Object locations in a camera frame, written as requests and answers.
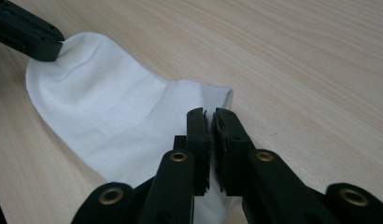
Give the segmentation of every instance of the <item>white sock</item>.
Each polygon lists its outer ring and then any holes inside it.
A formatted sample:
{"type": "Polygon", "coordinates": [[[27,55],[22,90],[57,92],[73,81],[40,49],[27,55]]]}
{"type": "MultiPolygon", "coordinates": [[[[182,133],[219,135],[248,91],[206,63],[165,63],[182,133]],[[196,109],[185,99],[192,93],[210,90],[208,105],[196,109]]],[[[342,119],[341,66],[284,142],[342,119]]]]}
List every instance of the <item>white sock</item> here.
{"type": "MultiPolygon", "coordinates": [[[[43,120],[87,165],[133,188],[156,174],[174,136],[186,134],[188,111],[202,107],[210,116],[233,97],[228,87],[165,81],[94,33],[64,41],[53,63],[31,60],[26,86],[43,120]]],[[[221,223],[227,215],[214,178],[211,185],[196,198],[195,223],[221,223]]]]}

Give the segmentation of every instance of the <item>light wooden surface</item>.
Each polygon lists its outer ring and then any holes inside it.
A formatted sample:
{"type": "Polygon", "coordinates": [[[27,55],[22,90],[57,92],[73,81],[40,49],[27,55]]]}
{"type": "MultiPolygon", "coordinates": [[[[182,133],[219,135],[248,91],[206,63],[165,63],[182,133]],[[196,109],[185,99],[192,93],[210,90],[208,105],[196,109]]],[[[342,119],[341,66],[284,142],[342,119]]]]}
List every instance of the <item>light wooden surface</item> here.
{"type": "MultiPolygon", "coordinates": [[[[383,1],[13,2],[66,38],[111,37],[165,79],[231,86],[255,145],[306,185],[348,182],[383,201],[383,1]]],[[[0,204],[8,223],[69,223],[105,181],[33,108],[27,62],[0,44],[0,204]]]]}

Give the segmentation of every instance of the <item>black plastic part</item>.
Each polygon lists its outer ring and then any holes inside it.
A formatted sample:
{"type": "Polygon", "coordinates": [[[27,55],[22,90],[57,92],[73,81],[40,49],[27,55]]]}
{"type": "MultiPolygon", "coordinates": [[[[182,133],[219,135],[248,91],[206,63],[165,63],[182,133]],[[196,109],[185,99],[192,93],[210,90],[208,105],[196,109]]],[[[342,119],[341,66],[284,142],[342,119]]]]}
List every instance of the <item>black plastic part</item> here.
{"type": "Polygon", "coordinates": [[[189,150],[171,150],[165,153],[139,223],[192,223],[193,171],[194,156],[189,150]]]}
{"type": "Polygon", "coordinates": [[[383,202],[368,191],[350,184],[333,184],[325,203],[342,223],[383,223],[383,202]]]}
{"type": "Polygon", "coordinates": [[[194,185],[195,196],[204,196],[209,189],[210,144],[208,124],[203,108],[187,114],[186,149],[195,157],[194,185]]]}
{"type": "Polygon", "coordinates": [[[121,224],[130,220],[133,189],[122,183],[108,183],[93,191],[79,208],[73,224],[121,224]]]}
{"type": "Polygon", "coordinates": [[[225,189],[228,196],[242,196],[248,153],[255,146],[234,112],[217,108],[213,125],[220,188],[225,189]]]}
{"type": "Polygon", "coordinates": [[[133,197],[130,201],[127,211],[121,211],[127,213],[126,221],[124,223],[136,224],[141,216],[141,211],[145,206],[145,200],[150,192],[151,185],[154,177],[147,180],[143,184],[139,185],[133,190],[133,197]]]}
{"type": "MultiPolygon", "coordinates": [[[[249,213],[253,203],[248,197],[258,196],[269,223],[338,223],[334,216],[274,152],[264,149],[248,154],[248,178],[254,192],[246,192],[244,209],[249,213]]],[[[247,217],[248,223],[264,223],[260,217],[247,217]]]]}
{"type": "Polygon", "coordinates": [[[242,208],[248,224],[271,223],[268,212],[250,180],[246,183],[242,208]]]}
{"type": "Polygon", "coordinates": [[[42,62],[58,57],[64,36],[53,25],[13,4],[0,1],[0,42],[42,62]]]}

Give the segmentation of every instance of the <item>cloth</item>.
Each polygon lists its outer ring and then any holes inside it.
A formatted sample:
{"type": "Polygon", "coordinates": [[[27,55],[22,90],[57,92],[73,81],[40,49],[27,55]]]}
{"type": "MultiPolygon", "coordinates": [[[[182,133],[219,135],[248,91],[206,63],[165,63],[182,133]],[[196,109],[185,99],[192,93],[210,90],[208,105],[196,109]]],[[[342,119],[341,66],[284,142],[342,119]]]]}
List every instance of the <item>cloth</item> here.
{"type": "MultiPolygon", "coordinates": [[[[57,61],[31,59],[26,87],[40,116],[108,182],[133,188],[155,176],[174,136],[186,134],[186,114],[229,108],[233,92],[182,79],[166,81],[104,35],[64,41],[57,61]]],[[[196,197],[194,223],[221,223],[229,209],[218,183],[196,197]]]]}

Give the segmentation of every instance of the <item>clip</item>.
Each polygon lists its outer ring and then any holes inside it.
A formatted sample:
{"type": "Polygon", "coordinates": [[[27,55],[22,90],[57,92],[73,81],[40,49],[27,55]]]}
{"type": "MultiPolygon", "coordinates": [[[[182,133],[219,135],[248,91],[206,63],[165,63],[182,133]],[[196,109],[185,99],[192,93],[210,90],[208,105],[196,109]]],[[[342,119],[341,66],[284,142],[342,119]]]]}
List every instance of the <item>clip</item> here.
{"type": "Polygon", "coordinates": [[[27,10],[0,0],[0,42],[33,59],[53,62],[63,46],[64,36],[53,25],[27,10]]]}

